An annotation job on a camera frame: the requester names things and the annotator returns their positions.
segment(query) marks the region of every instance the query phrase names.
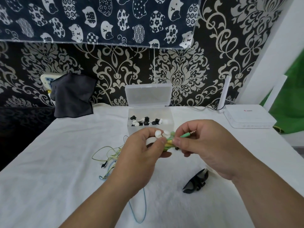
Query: gray cloth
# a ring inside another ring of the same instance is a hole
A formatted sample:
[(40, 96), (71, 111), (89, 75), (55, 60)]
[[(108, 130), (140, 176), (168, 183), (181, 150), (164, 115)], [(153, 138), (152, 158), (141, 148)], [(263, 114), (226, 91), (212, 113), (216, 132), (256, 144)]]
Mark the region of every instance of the gray cloth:
[(55, 101), (56, 118), (78, 118), (93, 113), (90, 98), (96, 79), (75, 73), (67, 73), (51, 81), (51, 99)]

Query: white wall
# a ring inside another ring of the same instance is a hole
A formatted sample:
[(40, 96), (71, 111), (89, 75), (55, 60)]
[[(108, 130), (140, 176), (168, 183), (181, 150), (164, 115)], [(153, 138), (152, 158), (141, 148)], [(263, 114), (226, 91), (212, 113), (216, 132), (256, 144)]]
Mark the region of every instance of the white wall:
[(236, 102), (259, 104), (304, 48), (304, 0), (288, 0)]

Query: hand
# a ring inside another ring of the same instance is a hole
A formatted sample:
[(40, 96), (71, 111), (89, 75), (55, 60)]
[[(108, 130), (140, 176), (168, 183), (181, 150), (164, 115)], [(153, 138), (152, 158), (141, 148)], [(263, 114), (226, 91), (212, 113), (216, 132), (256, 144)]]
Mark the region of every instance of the hand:
[(132, 134), (124, 144), (115, 168), (108, 180), (119, 182), (132, 198), (150, 181), (155, 163), (159, 157), (170, 157), (172, 153), (163, 152), (166, 138), (156, 140), (146, 147), (146, 139), (154, 137), (157, 128), (144, 128)]
[[(192, 138), (181, 135), (196, 130)], [(213, 120), (193, 120), (182, 124), (175, 132), (173, 144), (185, 157), (198, 154), (219, 175), (232, 180), (257, 159), (233, 135)]]

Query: flower patterned cat print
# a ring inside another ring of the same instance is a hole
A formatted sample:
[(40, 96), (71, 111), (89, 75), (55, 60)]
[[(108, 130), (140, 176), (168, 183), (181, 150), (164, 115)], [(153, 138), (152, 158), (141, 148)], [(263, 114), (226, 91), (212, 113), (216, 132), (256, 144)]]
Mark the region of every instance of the flower patterned cat print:
[[(0, 0), (0, 22), (7, 32), (15, 32), (20, 42), (185, 49), (193, 45), (200, 3), (201, 0)], [(10, 34), (0, 34), (0, 41), (10, 40)]]

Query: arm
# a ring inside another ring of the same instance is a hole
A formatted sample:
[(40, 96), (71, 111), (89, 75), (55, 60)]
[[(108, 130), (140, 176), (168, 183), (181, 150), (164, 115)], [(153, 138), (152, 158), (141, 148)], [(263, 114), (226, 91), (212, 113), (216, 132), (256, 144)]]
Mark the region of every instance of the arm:
[[(194, 130), (192, 139), (179, 138)], [(304, 198), (217, 122), (189, 121), (175, 136), (173, 144), (185, 157), (199, 154), (219, 175), (232, 180), (257, 228), (304, 227)]]
[(156, 130), (145, 128), (127, 139), (108, 179), (59, 228), (115, 227), (127, 202), (149, 182), (158, 158), (171, 155), (163, 152), (164, 137), (146, 147)]

